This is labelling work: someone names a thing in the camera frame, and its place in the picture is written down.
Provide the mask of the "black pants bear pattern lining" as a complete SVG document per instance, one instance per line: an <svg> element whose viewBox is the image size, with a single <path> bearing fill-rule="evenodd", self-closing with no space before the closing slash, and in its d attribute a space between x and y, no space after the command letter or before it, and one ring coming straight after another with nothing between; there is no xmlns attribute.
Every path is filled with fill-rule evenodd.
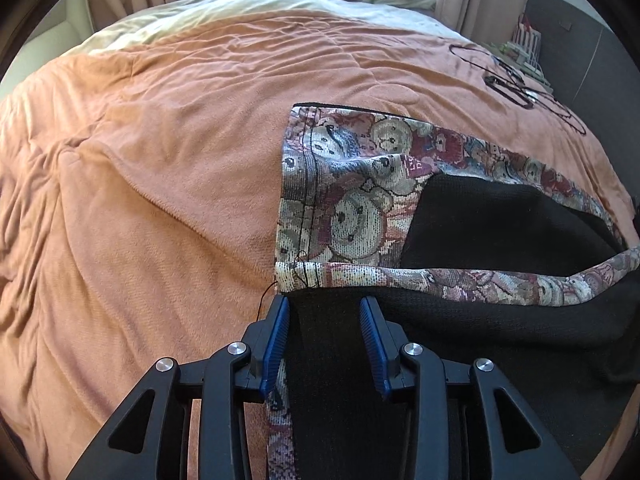
<svg viewBox="0 0 640 480"><path fill-rule="evenodd" d="M273 479L396 479L411 393L370 365L360 302L446 362L506 375L576 479L639 474L639 237L556 168L425 120L297 103L274 277L290 339Z"/></svg>

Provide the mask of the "orange bed blanket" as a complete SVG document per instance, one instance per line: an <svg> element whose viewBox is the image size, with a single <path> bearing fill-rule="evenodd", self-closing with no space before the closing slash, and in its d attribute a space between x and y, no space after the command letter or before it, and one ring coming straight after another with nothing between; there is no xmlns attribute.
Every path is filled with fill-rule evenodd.
<svg viewBox="0 0 640 480"><path fill-rule="evenodd" d="M600 142L542 85L408 13L183 0L103 29L1 103L2 450L35 479L272 479L270 393L242 343L282 295L282 143L297 103L425 120L548 164L636 229ZM524 110L484 83L495 75ZM494 362L400 350L396 479L576 479Z"/></svg>

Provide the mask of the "white bedside cabinet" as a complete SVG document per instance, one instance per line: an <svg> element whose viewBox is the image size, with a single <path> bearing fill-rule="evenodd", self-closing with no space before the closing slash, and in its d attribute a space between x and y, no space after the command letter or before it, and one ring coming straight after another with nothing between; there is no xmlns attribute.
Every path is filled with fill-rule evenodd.
<svg viewBox="0 0 640 480"><path fill-rule="evenodd" d="M511 39L499 47L499 51L510 58L524 73L536 79L552 93L550 82L540 65L542 35L533 28L528 17L521 14L513 29Z"/></svg>

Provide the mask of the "black rectangular frame device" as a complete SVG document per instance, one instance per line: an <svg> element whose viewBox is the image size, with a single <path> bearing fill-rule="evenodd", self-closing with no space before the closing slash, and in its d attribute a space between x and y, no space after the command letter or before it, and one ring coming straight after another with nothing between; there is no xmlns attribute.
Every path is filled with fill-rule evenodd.
<svg viewBox="0 0 640 480"><path fill-rule="evenodd" d="M491 74L485 75L483 80L489 89L495 91L512 104L524 108L524 110L531 110L534 107L534 102L527 93L516 84Z"/></svg>

